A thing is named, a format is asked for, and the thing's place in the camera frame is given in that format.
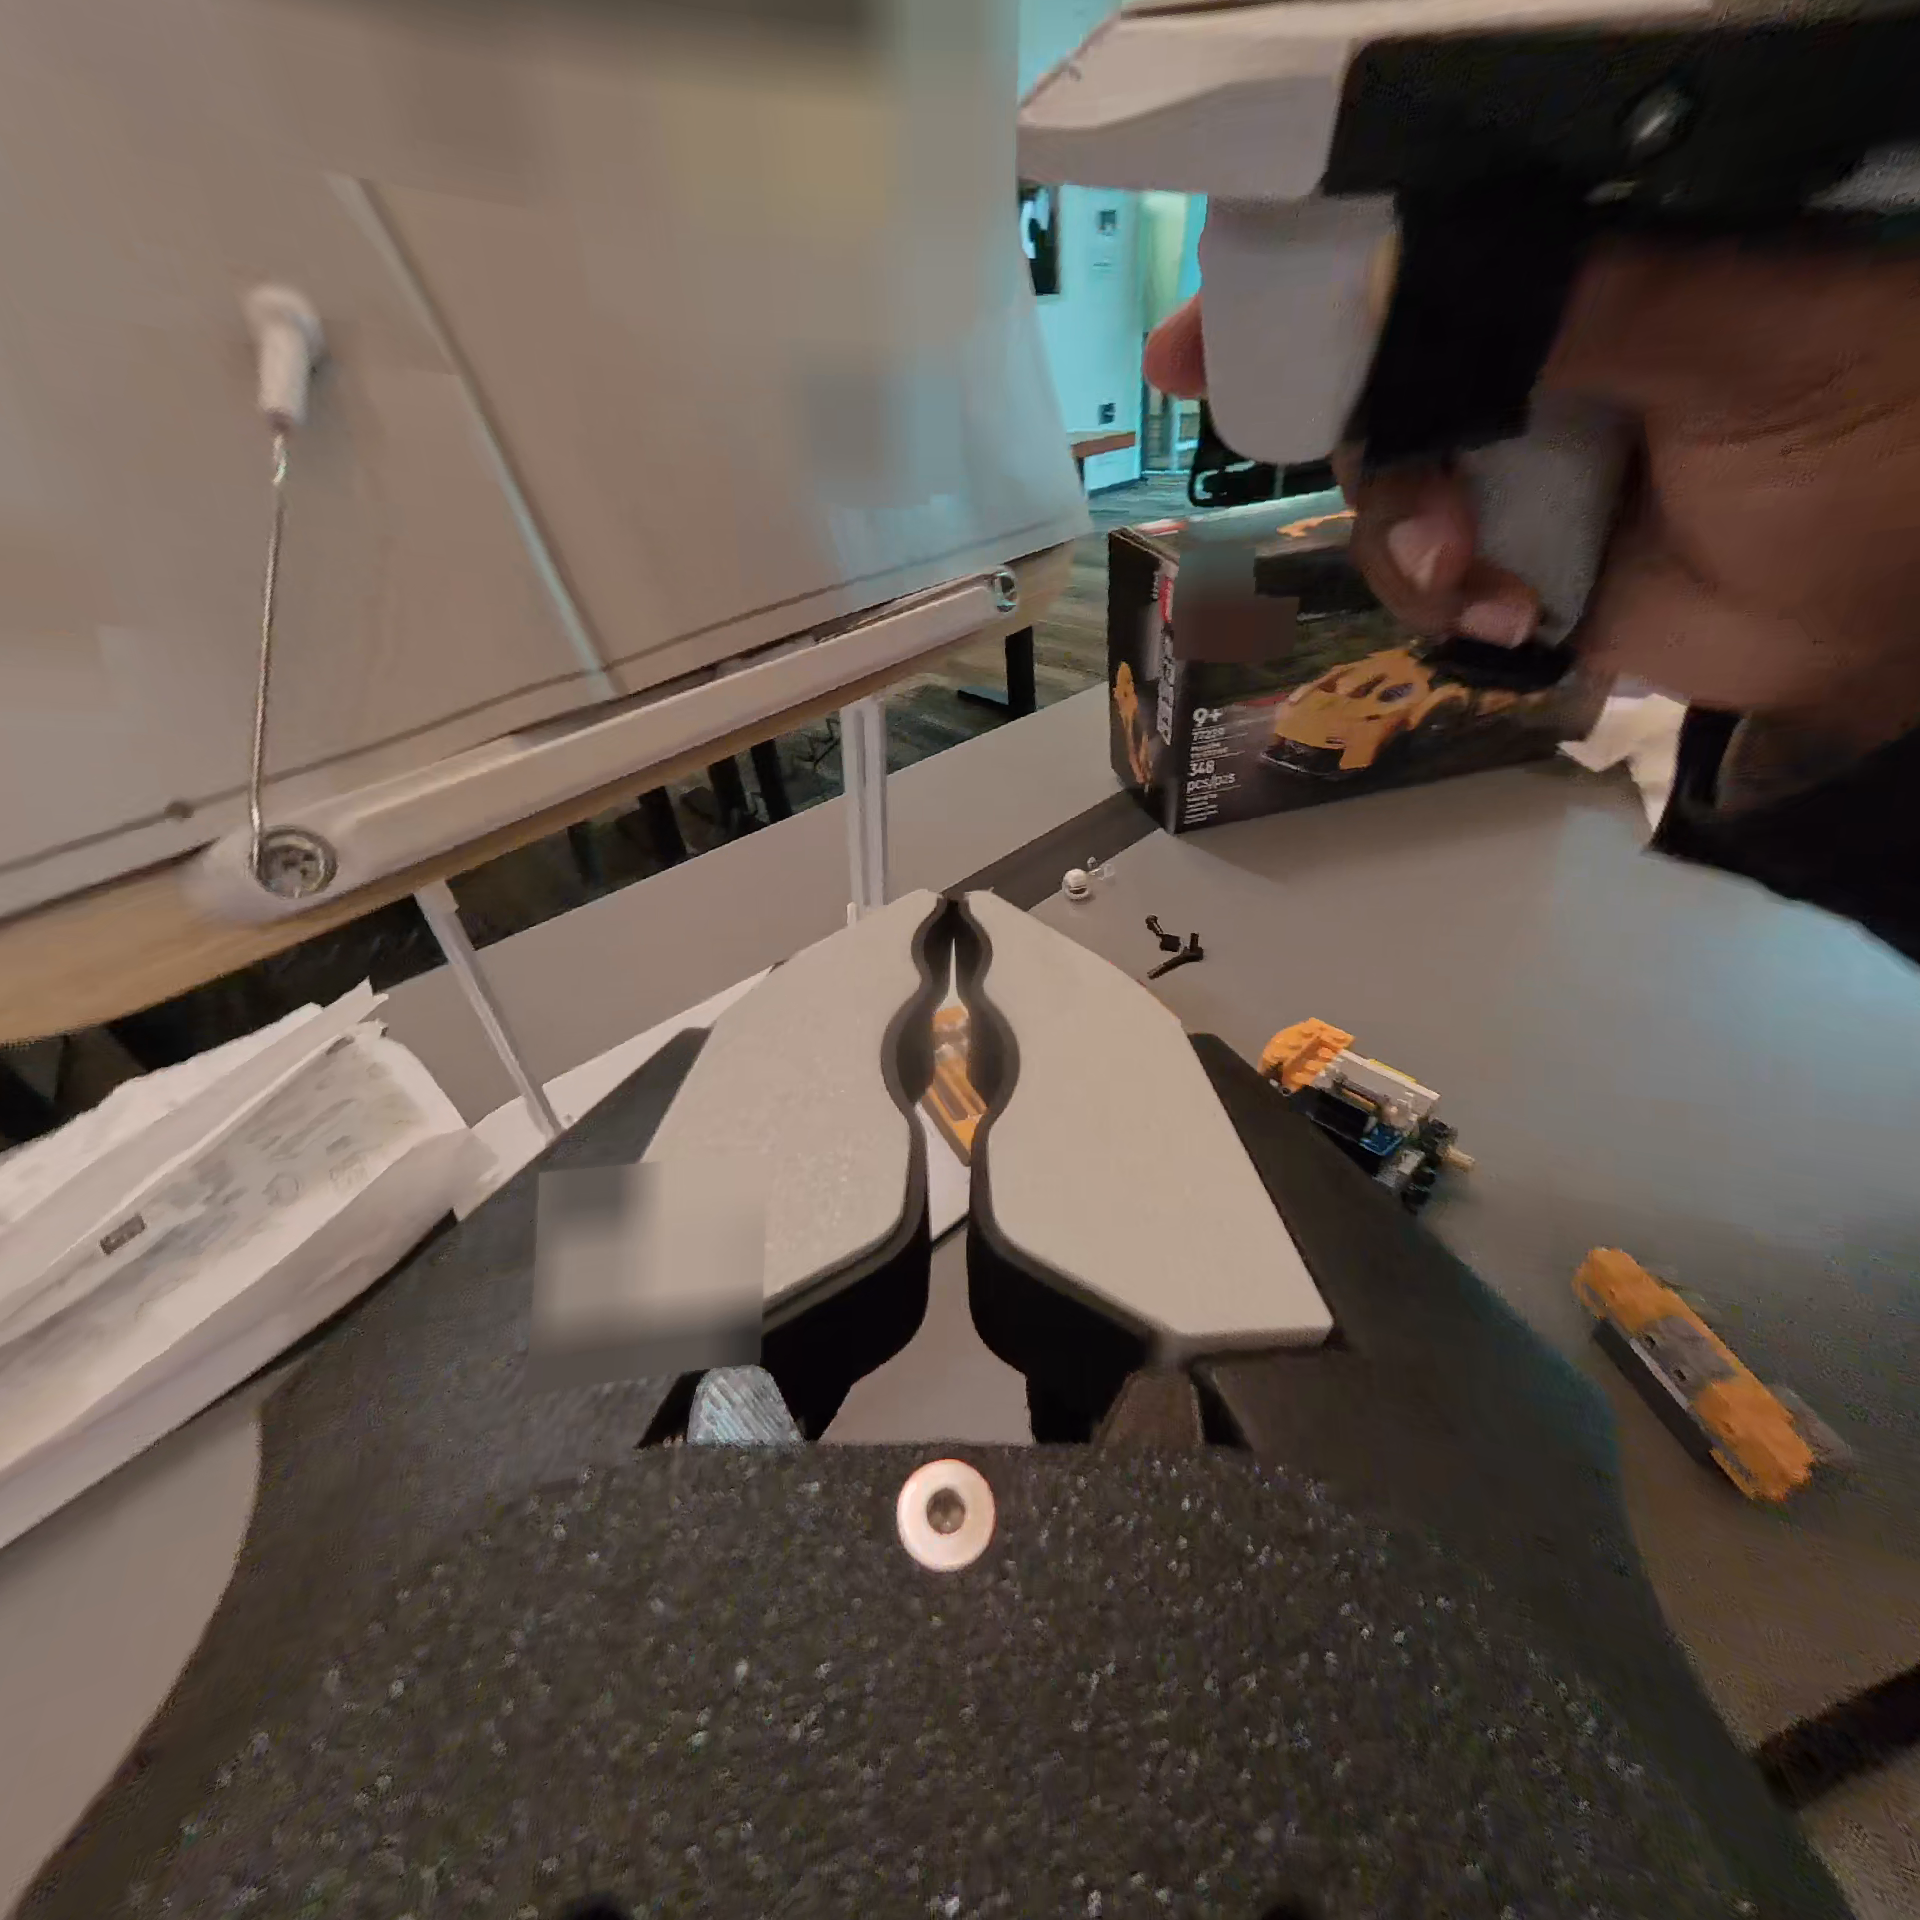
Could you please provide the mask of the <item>person's right hand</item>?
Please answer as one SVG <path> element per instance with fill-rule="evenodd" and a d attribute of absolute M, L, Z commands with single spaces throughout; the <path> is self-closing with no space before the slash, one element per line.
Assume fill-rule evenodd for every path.
<path fill-rule="evenodd" d="M 1587 668 L 1864 755 L 1917 712 L 1915 249 L 1613 241 L 1542 399 L 1639 431 Z"/>

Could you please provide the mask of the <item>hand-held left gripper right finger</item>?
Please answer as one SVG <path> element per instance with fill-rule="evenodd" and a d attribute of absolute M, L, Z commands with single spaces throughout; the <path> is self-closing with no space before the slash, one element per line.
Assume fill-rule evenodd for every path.
<path fill-rule="evenodd" d="M 1156 1359 L 1320 1348 L 1333 1309 L 1180 1018 L 997 895 L 959 930 L 982 1249 Z"/>

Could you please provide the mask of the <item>grey desk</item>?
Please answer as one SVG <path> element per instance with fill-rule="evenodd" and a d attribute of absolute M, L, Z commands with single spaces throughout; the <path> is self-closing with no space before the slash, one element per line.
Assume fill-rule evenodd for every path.
<path fill-rule="evenodd" d="M 945 1243 L 835 1441 L 645 1448 L 520 1385 L 516 1179 L 5 1553 L 5 1916 L 1849 1916 L 1879 1792 L 1915 1916 L 1915 970 L 1563 762 L 1168 839 L 1092 695 L 900 776 L 895 874 L 1200 936 L 1333 1353 L 1006 1448 Z M 1473 1172 L 1407 1215 L 1295 1114 L 1310 1018 Z M 1854 1465 L 1696 1461 L 1596 1249 Z"/>

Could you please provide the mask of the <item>orange grey brick assembly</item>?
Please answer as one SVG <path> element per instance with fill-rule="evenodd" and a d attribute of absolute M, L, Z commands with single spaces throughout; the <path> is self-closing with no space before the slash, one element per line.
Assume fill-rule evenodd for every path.
<path fill-rule="evenodd" d="M 1811 1403 L 1765 1384 L 1665 1282 L 1615 1249 L 1587 1252 L 1572 1295 L 1596 1344 L 1669 1433 L 1748 1501 L 1788 1504 L 1854 1465 Z"/>

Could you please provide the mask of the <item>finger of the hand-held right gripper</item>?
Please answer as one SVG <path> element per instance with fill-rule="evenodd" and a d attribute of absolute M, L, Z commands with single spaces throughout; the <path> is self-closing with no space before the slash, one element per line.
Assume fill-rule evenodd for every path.
<path fill-rule="evenodd" d="M 1502 31 L 1694 21 L 1715 9 L 1715 3 L 1126 3 L 1120 19 L 1169 19 L 1180 27 L 1244 21 L 1269 31 Z"/>
<path fill-rule="evenodd" d="M 1328 171 L 1352 33 L 1100 27 L 1025 95 L 1016 169 L 1056 186 L 1308 199 Z"/>

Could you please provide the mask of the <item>yellow car toy box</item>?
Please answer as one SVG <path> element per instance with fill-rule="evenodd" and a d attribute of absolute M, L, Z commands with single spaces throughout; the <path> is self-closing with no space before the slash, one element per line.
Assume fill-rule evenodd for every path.
<path fill-rule="evenodd" d="M 1607 687 L 1471 680 L 1380 608 L 1333 495 L 1108 533 L 1108 753 L 1169 835 L 1555 757 Z"/>

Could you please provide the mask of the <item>white paper bag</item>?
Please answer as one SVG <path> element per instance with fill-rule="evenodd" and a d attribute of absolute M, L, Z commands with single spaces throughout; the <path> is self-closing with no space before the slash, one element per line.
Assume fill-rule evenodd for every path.
<path fill-rule="evenodd" d="M 489 1161 L 359 986 L 5 1156 L 1 1544 L 271 1368 Z"/>

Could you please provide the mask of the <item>orange black sticker sheet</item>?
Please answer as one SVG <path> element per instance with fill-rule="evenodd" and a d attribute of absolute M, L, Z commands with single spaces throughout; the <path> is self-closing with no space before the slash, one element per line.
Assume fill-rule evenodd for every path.
<path fill-rule="evenodd" d="M 972 1020 L 959 1001 L 941 1005 L 931 1024 L 932 1072 L 921 1097 L 921 1114 L 961 1167 L 972 1167 L 987 1103 L 979 1093 L 972 1063 Z"/>

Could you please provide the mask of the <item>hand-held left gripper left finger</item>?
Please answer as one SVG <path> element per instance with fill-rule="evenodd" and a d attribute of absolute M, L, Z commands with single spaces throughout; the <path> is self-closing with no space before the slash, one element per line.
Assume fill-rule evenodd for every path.
<path fill-rule="evenodd" d="M 944 898 L 902 897 L 798 952 L 710 1027 L 645 1149 L 664 1298 L 805 1312 L 907 1249 Z"/>

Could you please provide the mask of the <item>white instruction booklet stand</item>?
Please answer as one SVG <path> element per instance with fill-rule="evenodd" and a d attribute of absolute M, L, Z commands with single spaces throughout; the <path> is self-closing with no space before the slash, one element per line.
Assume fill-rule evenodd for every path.
<path fill-rule="evenodd" d="M 5 915 L 1064 541 L 1016 5 L 5 5 Z"/>

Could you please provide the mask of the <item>crumpled white paper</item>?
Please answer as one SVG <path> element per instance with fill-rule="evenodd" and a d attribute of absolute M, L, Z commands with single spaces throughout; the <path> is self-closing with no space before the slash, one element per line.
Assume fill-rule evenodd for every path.
<path fill-rule="evenodd" d="M 1678 746 L 1688 708 L 1655 691 L 1613 691 L 1590 729 L 1559 746 L 1574 769 L 1607 778 L 1620 773 L 1633 787 L 1645 831 L 1657 833 L 1665 813 Z"/>

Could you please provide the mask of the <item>black brick car chassis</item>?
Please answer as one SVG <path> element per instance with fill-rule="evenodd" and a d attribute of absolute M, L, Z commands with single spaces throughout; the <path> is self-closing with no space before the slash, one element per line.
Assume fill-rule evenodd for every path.
<path fill-rule="evenodd" d="M 1257 1072 L 1407 1215 L 1422 1215 L 1439 1181 L 1473 1172 L 1439 1093 L 1359 1053 L 1352 1033 L 1326 1020 L 1280 1029 Z"/>

